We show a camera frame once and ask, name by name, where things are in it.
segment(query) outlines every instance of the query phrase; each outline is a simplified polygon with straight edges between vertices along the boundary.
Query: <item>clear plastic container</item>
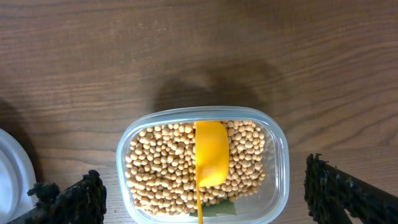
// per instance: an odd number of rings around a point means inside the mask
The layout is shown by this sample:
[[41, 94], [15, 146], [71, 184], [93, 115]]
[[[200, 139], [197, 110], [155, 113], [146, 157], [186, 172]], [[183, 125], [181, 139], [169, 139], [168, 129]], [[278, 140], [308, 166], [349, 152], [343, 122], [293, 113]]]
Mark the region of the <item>clear plastic container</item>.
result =
[[198, 223], [198, 218], [186, 215], [160, 217], [134, 208], [134, 199], [127, 187], [126, 154], [130, 142], [144, 128], [171, 123], [194, 121], [250, 120], [266, 128], [272, 137], [268, 150], [264, 150], [263, 168], [266, 178], [259, 192], [239, 198], [234, 204], [236, 215], [204, 217], [204, 223], [269, 223], [284, 209], [289, 196], [289, 151], [281, 128], [268, 115], [252, 108], [236, 106], [204, 106], [161, 111], [144, 116], [132, 123], [124, 132], [116, 151], [116, 166], [123, 202], [129, 214], [138, 223]]

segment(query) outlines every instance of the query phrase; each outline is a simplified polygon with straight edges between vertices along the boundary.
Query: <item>yellow handle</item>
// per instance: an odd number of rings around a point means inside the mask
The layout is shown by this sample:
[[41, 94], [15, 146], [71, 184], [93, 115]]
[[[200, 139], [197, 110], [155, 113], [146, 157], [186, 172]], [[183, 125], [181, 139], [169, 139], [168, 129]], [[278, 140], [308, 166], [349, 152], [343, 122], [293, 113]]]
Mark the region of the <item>yellow handle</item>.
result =
[[203, 224], [203, 214], [201, 213], [201, 203], [200, 203], [199, 181], [197, 181], [197, 204], [198, 204], [198, 223]]

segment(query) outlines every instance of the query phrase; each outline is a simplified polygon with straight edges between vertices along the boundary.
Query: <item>pile of beans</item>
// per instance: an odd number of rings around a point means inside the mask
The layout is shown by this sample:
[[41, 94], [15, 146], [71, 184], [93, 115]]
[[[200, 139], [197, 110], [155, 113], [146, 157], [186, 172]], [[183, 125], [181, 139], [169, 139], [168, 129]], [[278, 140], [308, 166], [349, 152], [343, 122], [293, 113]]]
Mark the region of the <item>pile of beans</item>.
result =
[[[228, 133], [229, 174], [221, 185], [199, 188], [206, 206], [257, 193], [266, 176], [262, 152], [269, 132], [252, 121], [220, 122]], [[131, 141], [125, 176], [136, 208], [151, 215], [196, 212], [195, 129], [195, 123], [156, 126]]]

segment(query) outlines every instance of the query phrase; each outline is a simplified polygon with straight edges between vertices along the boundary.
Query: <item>wood grain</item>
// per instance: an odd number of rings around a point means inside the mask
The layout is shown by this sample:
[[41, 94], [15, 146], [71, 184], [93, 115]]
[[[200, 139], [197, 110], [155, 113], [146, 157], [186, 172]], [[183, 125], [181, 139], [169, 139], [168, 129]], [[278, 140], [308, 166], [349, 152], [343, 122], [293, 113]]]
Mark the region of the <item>wood grain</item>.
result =
[[398, 195], [398, 2], [0, 0], [0, 128], [37, 180], [100, 172], [106, 223], [133, 223], [116, 145], [137, 118], [183, 106], [271, 115], [289, 142], [273, 223], [313, 223], [305, 158]]

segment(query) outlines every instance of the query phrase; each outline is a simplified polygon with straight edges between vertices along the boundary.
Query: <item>orange scoop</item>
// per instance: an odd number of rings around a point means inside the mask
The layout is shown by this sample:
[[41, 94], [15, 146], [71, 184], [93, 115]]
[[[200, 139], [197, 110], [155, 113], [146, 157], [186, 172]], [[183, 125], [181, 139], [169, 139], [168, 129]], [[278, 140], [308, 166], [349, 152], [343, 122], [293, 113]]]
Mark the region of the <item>orange scoop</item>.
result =
[[216, 121], [197, 122], [196, 175], [198, 222], [203, 224], [199, 187], [222, 184], [229, 171], [228, 135], [224, 126]]

